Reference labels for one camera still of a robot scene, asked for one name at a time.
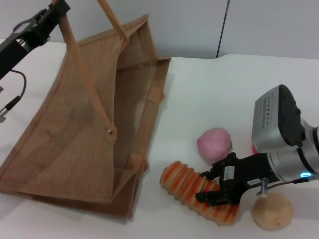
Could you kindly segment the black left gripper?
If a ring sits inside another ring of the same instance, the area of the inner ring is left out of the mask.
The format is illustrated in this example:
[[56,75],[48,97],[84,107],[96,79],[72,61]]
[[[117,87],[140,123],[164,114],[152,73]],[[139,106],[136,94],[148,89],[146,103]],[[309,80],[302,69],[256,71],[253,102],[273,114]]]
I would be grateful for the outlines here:
[[0,44],[0,78],[2,79],[15,65],[17,65],[28,51],[19,43],[19,34],[31,48],[45,44],[59,21],[70,10],[65,0],[51,3],[48,9],[39,11],[36,15],[18,23],[12,34]]

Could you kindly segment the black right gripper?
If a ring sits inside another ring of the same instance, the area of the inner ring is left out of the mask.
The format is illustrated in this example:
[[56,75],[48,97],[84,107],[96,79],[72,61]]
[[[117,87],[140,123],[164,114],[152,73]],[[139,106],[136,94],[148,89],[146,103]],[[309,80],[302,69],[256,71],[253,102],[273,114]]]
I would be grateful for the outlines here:
[[269,183],[277,182],[277,176],[270,167],[267,153],[257,153],[246,158],[237,158],[234,152],[226,158],[215,162],[209,171],[202,172],[201,177],[212,181],[220,177],[219,191],[203,191],[195,194],[196,200],[215,207],[220,205],[237,205],[242,195],[261,185],[266,178]]

